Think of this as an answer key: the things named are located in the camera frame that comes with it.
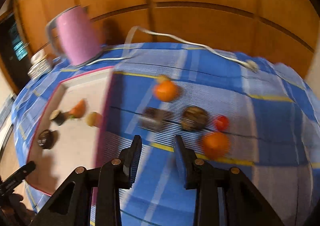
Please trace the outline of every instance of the blue checkered tablecloth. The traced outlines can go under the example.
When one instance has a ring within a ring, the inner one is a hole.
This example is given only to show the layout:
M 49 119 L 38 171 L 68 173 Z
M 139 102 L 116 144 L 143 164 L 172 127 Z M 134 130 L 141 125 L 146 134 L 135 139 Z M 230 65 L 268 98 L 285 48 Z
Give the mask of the blue checkered tablecloth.
M 119 57 L 123 45 L 101 58 Z M 238 166 L 252 180 L 286 225 L 300 225 L 320 197 L 320 102 L 303 79 L 284 64 L 243 53 L 219 51 L 240 60 L 255 61 L 260 71 L 242 66 L 204 49 L 179 43 L 131 45 L 135 57 L 102 61 L 75 68 L 66 59 L 38 81 L 30 81 L 13 105 L 14 143 L 20 165 L 26 163 L 31 139 L 52 91 L 61 80 L 89 70 L 115 66 L 116 86 L 109 110 L 105 159 L 128 147 L 135 134 L 143 148 L 136 182 L 120 190 L 123 225 L 192 225 L 195 190 L 184 190 L 172 152 L 172 141 L 181 134 L 187 147 L 205 158 L 198 138 L 213 131 L 215 115 L 230 119 L 225 132 L 231 149 L 227 156 L 210 161 L 215 167 Z M 178 85 L 180 96 L 160 102 L 152 94 L 156 76 L 165 74 Z M 202 132 L 183 132 L 179 120 L 186 106 L 204 108 L 210 116 Z M 165 109 L 164 129 L 152 133 L 139 128 L 145 107 Z M 35 211 L 48 197 L 27 185 Z M 94 225 L 95 206 L 91 210 Z

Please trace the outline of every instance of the orange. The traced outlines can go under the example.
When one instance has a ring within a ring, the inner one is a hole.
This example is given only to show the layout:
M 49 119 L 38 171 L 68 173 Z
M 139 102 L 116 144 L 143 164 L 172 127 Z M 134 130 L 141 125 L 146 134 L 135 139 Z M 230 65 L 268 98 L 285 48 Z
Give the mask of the orange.
M 177 86 L 170 80 L 165 80 L 153 88 L 154 96 L 161 101 L 171 101 L 177 96 Z
M 229 152 L 230 142 L 225 134 L 212 132 L 203 136 L 202 149 L 209 159 L 217 159 Z

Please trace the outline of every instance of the door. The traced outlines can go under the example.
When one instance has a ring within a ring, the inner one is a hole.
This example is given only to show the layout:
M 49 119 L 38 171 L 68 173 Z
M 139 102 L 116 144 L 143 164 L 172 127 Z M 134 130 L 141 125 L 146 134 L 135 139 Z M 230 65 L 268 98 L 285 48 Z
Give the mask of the door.
M 0 56 L 11 79 L 21 91 L 30 80 L 28 71 L 31 63 L 13 15 L 0 24 Z

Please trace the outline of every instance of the black tool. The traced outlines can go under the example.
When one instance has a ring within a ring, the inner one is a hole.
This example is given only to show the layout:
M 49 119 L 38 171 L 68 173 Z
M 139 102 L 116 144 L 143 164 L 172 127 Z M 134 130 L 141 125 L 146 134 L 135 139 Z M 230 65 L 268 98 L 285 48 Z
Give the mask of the black tool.
M 130 189 L 135 181 L 141 137 L 102 167 L 77 167 L 47 201 L 30 226 L 87 226 L 90 224 L 92 188 L 98 187 L 95 224 L 121 226 L 119 188 Z
M 28 225 L 30 220 L 22 219 L 21 211 L 10 201 L 10 195 L 22 181 L 35 170 L 36 164 L 33 161 L 20 167 L 9 176 L 4 182 L 0 178 L 0 225 Z
M 179 176 L 185 189 L 197 189 L 194 226 L 220 224 L 218 188 L 223 190 L 224 223 L 228 226 L 284 226 L 258 189 L 237 167 L 214 168 L 185 147 L 182 137 L 173 140 Z

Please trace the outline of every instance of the food item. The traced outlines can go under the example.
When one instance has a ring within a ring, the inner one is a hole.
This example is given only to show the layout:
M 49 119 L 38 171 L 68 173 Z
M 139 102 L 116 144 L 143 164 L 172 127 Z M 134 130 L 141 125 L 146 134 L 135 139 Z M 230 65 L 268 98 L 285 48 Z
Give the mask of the food item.
M 153 88 L 154 96 L 161 101 L 171 101 L 177 94 L 177 86 L 166 76 L 160 76 L 158 81 L 159 84 Z
M 165 76 L 165 75 L 159 75 L 158 78 L 157 78 L 157 83 L 161 84 L 165 81 L 170 81 L 170 78 Z
M 180 124 L 183 130 L 197 131 L 204 129 L 207 122 L 207 112 L 197 106 L 191 106 L 183 112 Z
M 43 149 L 50 149 L 52 147 L 53 135 L 49 129 L 46 129 L 39 134 L 38 144 Z
M 147 107 L 139 117 L 140 127 L 158 132 L 163 126 L 164 110 Z
M 211 132 L 203 136 L 202 149 L 209 159 L 223 157 L 229 152 L 229 138 L 221 132 Z
M 218 116 L 213 121 L 213 124 L 214 124 L 214 126 L 216 127 L 217 130 L 224 131 L 229 126 L 229 119 L 226 116 Z
M 82 99 L 69 111 L 69 118 L 82 118 L 85 113 L 85 101 Z
M 50 120 L 60 126 L 66 121 L 66 117 L 60 110 L 56 109 L 51 113 Z
M 93 126 L 100 127 L 100 123 L 102 121 L 102 115 L 98 112 L 93 111 L 86 116 L 85 121 L 87 125 L 90 127 L 93 127 Z

